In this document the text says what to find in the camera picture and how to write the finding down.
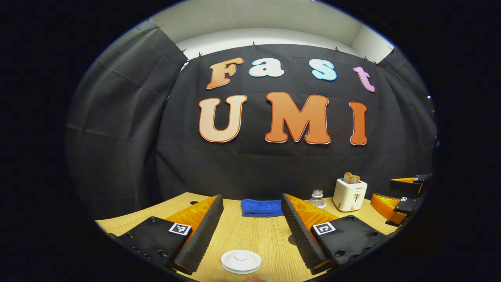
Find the table surface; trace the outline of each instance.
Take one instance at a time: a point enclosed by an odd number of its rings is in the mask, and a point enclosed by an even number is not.
[[[124,234],[150,216],[167,218],[189,206],[191,201],[202,201],[209,198],[193,193],[184,193],[155,206],[128,215],[96,220],[107,233],[117,236]],[[332,198],[324,198],[326,211],[344,217],[354,215],[387,235],[397,227],[385,224],[386,219],[370,205],[370,200],[364,199],[362,208],[354,212],[341,212],[332,203]],[[217,228],[207,248],[198,270],[188,276],[202,282],[241,282],[244,279],[257,276],[267,282],[305,281],[322,275],[311,275],[306,268],[298,248],[289,243],[291,231],[284,216],[278,217],[243,217],[240,201],[223,199],[224,210]],[[261,256],[261,268],[251,274],[234,274],[221,265],[221,256],[231,250],[244,249]]]

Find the white lid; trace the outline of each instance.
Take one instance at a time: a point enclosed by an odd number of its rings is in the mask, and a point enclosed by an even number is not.
[[[221,257],[222,267],[236,274],[249,274],[261,267],[261,257],[247,250],[233,250]]]

